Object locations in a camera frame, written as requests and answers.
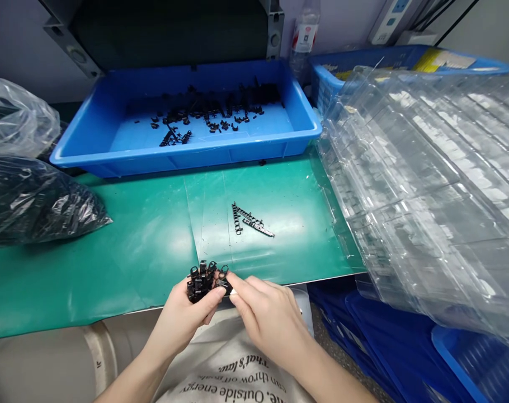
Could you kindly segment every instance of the clear plastic blister tray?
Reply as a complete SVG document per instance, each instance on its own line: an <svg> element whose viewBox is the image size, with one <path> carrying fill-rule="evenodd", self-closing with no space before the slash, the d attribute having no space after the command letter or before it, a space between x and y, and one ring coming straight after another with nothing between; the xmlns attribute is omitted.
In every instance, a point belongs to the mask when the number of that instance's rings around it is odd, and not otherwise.
<svg viewBox="0 0 509 403"><path fill-rule="evenodd" d="M317 150L378 296L509 342L509 77L357 67L324 118Z"/></svg>

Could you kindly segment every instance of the power strip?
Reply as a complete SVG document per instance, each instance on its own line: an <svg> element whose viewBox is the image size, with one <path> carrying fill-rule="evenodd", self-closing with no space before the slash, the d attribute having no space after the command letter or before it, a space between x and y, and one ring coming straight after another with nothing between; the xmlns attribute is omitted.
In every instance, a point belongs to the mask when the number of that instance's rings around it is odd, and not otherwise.
<svg viewBox="0 0 509 403"><path fill-rule="evenodd" d="M385 45L413 0L392 0L385 6L368 37L373 45Z"/></svg>

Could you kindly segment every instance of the plastic bottle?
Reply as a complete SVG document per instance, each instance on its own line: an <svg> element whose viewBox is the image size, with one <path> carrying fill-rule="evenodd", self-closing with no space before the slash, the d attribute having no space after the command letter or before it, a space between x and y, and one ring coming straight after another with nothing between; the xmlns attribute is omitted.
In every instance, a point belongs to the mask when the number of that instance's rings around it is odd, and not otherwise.
<svg viewBox="0 0 509 403"><path fill-rule="evenodd" d="M294 39L290 51L290 68L302 83L307 58L312 51L320 22L320 0L305 0L301 14L295 20Z"/></svg>

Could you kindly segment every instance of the floor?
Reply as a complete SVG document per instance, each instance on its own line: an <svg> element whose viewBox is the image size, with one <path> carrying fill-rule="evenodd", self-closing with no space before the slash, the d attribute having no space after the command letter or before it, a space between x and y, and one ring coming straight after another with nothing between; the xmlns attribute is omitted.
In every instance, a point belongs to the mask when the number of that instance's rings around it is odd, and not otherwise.
<svg viewBox="0 0 509 403"><path fill-rule="evenodd" d="M326 327L322 322L322 315L316 305L310 304L312 311L312 323L314 338L341 366L355 376L380 403L394 403L387 393L372 379L365 376L359 366L329 337Z"/></svg>

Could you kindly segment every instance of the green table surface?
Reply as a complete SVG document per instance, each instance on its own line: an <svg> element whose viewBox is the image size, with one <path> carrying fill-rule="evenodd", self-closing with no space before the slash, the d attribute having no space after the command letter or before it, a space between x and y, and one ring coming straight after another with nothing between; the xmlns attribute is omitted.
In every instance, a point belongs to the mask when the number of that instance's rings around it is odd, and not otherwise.
<svg viewBox="0 0 509 403"><path fill-rule="evenodd" d="M114 222L77 239L0 249L0 338L161 306L202 259L279 284L366 271L351 235L344 252L335 235L343 220L311 148L263 166L78 181ZM275 238L247 226L236 235L233 202Z"/></svg>

